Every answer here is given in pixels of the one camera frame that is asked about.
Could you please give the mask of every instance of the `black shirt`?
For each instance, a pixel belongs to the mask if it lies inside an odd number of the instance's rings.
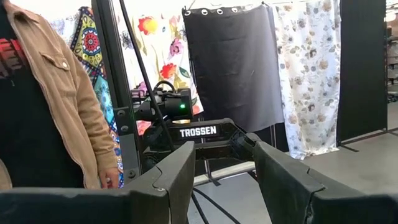
[[[14,187],[83,187],[49,106],[0,6],[0,159]]]

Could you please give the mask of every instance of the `tan jacket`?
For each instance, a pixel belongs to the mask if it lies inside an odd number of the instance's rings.
[[[7,0],[3,4],[63,143],[83,171],[85,187],[99,189],[98,170],[117,167],[117,161],[90,78],[43,17]],[[11,187],[6,166],[0,160],[0,190]]]

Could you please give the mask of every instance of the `hand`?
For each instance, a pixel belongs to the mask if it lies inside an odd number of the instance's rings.
[[[99,179],[101,180],[103,189],[118,189],[119,188],[119,170],[118,168],[108,168],[99,172]]]

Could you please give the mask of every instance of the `jacket pocket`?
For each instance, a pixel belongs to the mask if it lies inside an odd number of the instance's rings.
[[[39,52],[61,97],[76,97],[76,87],[68,60],[62,54]]]
[[[7,167],[0,159],[0,190],[9,190],[12,188],[11,178]]]

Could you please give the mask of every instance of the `person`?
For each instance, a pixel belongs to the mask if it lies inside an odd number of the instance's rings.
[[[0,190],[117,188],[114,142],[87,73],[43,17],[0,1]]]

